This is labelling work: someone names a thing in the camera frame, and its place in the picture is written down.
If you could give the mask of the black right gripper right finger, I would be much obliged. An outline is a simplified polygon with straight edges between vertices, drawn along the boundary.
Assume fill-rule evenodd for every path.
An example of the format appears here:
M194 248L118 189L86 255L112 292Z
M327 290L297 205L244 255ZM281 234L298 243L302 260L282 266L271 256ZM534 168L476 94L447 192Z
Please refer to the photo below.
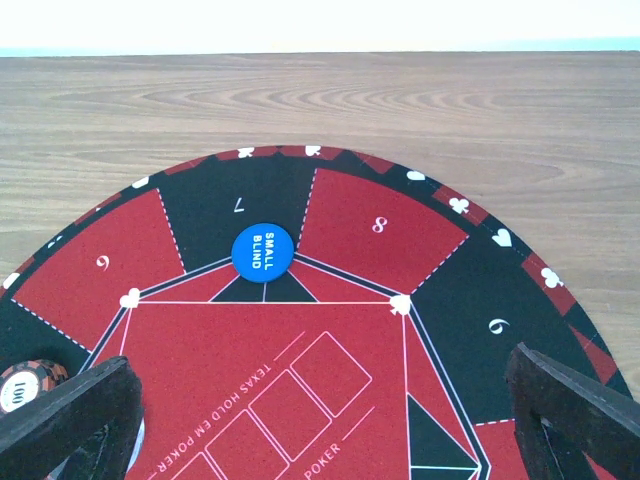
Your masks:
M519 343L506 367L514 436L531 479L639 477L639 404Z

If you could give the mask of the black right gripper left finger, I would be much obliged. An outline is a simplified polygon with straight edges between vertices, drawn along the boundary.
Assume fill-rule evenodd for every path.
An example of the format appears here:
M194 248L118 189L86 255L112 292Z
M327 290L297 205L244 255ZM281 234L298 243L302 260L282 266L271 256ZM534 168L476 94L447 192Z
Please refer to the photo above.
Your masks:
M1 419L1 477L123 479L144 409L125 356L76 375Z

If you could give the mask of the orange 100 chip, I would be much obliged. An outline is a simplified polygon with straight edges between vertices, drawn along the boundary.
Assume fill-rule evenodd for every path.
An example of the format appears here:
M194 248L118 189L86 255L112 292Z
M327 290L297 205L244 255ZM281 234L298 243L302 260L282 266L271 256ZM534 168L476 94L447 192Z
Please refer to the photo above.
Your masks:
M1 374L1 416L45 395L69 378L66 368L51 360L14 364Z

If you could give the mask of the blue small blind button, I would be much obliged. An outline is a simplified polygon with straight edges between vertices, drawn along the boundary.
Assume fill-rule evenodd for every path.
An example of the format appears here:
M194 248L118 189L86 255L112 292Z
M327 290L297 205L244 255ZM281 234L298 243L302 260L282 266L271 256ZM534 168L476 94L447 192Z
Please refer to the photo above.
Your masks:
M247 227L234 240L231 260L237 273L253 283L269 283L284 275L294 259L290 235L272 223Z

